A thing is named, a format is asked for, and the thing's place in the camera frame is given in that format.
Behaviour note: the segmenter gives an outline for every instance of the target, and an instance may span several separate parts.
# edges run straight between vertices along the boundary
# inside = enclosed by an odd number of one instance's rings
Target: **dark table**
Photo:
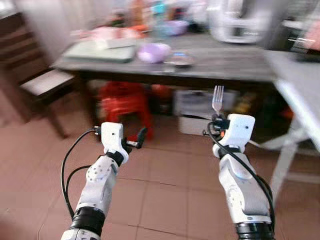
[[[76,87],[86,103],[91,123],[98,124],[94,98],[85,84],[92,79],[161,84],[192,89],[226,88],[255,91],[262,98],[274,89],[276,75],[266,63],[264,50],[253,45],[235,45],[215,41],[209,34],[188,34],[168,38],[173,51],[195,57],[189,69],[172,70],[165,64],[147,64],[135,58],[129,63],[61,57],[53,67],[76,76]]]

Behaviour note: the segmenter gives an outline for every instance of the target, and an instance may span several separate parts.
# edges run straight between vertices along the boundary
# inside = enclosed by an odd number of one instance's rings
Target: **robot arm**
[[[140,148],[144,141],[144,128],[138,142],[126,141],[123,125],[104,122],[98,132],[104,146],[104,155],[86,172],[86,184],[77,203],[72,224],[61,240],[100,240],[102,227],[108,214],[112,188],[116,184],[118,169],[129,159],[131,148]]]
[[[240,158],[254,173],[243,154],[250,140],[255,119],[252,116],[230,114],[227,130],[219,141],[228,152]],[[213,154],[220,159],[219,181],[224,188],[230,216],[239,239],[273,240],[274,231],[266,194],[253,176],[228,152],[215,144]]]

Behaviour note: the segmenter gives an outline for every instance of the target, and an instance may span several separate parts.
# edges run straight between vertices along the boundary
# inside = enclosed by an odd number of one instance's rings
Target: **metal fork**
[[[212,98],[212,107],[215,110],[216,114],[220,114],[222,109],[222,100],[224,97],[224,86],[215,86]]]

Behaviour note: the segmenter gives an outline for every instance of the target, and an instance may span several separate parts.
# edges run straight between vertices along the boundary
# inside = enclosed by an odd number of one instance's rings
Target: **white table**
[[[320,176],[289,172],[299,142],[311,139],[320,151],[320,64],[297,62],[291,52],[265,51],[265,57],[278,76],[277,90],[294,112],[288,133],[261,145],[281,148],[271,179],[276,202],[285,179],[320,184]]]

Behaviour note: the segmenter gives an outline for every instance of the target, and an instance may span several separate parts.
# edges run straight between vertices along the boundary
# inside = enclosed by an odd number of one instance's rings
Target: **red plastic stool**
[[[99,97],[107,113],[106,121],[117,123],[119,116],[138,113],[143,125],[148,128],[146,137],[154,136],[152,118],[148,109],[145,89],[139,83],[111,81],[100,89]],[[136,141],[137,135],[128,137]]]

